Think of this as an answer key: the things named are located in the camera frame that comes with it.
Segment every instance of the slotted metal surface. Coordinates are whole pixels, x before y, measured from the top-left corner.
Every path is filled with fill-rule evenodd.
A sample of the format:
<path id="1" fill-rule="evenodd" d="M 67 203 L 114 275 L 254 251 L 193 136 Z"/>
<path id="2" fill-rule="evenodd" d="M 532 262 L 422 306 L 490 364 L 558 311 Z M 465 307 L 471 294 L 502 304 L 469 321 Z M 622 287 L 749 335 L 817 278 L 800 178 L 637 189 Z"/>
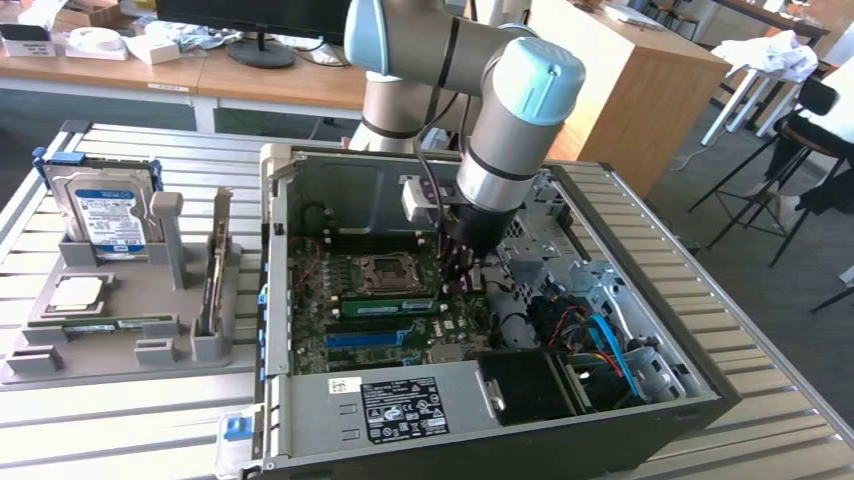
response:
<path id="1" fill-rule="evenodd" d="M 217 421 L 253 399 L 261 263 L 258 151 L 270 139 L 95 125 L 81 149 L 147 158 L 157 151 L 167 190 L 187 199 L 183 236 L 211 225 L 217 187 L 235 187 L 231 228 L 242 260 L 235 364 L 185 378 L 58 384 L 0 392 L 0 478 L 213 478 Z M 620 178 L 593 164 L 568 170 L 745 400 L 704 431 L 672 443 L 620 479 L 850 479 L 852 433 L 744 312 L 681 249 Z M 59 253 L 63 223 L 43 189 L 0 243 L 0 352 Z M 577 230 L 594 258 L 596 240 Z"/>

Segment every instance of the monitor stand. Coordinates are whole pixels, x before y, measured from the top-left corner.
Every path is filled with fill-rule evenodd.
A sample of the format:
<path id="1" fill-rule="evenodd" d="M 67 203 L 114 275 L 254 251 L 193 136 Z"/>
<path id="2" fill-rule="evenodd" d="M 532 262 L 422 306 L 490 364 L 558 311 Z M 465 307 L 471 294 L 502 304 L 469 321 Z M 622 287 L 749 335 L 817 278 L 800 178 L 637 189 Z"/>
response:
<path id="1" fill-rule="evenodd" d="M 285 68 L 294 63 L 294 53 L 285 45 L 265 42 L 265 32 L 258 40 L 241 40 L 229 45 L 229 56 L 255 68 Z"/>

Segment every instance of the light blue joint cap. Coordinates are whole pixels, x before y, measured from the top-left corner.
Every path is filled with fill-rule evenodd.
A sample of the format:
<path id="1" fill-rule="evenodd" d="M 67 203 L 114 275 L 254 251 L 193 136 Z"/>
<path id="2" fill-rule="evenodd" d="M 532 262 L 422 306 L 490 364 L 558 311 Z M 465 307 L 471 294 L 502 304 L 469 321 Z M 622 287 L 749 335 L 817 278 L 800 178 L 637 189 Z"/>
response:
<path id="1" fill-rule="evenodd" d="M 345 54 L 354 65 L 389 75 L 389 45 L 382 0 L 353 0 L 347 11 Z"/>
<path id="2" fill-rule="evenodd" d="M 573 54 L 534 37 L 514 39 L 493 73 L 493 88 L 510 112 L 536 125 L 570 116 L 585 83 L 585 65 Z"/>

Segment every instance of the motherboard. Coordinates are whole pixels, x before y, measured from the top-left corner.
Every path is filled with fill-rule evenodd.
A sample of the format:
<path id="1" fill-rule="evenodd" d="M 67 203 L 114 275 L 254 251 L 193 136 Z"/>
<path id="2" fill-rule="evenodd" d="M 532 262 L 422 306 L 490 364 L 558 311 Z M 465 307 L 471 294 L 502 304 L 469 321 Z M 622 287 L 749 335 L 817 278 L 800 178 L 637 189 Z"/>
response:
<path id="1" fill-rule="evenodd" d="M 433 236 L 293 239 L 297 374 L 457 362 L 490 350 L 485 286 L 441 291 Z"/>

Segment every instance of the computer monitor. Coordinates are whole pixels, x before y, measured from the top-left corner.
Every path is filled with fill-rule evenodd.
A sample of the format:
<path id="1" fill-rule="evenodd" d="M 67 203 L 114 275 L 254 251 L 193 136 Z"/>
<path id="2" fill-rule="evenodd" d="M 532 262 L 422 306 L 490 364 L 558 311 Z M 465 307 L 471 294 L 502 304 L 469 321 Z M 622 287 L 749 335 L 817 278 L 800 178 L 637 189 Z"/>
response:
<path id="1" fill-rule="evenodd" d="M 265 34 L 323 37 L 342 45 L 349 8 L 350 0 L 158 0 L 158 19 L 257 32 L 258 40 L 231 44 L 229 54 L 254 67 L 282 68 L 294 62 L 294 54 L 266 43 Z"/>

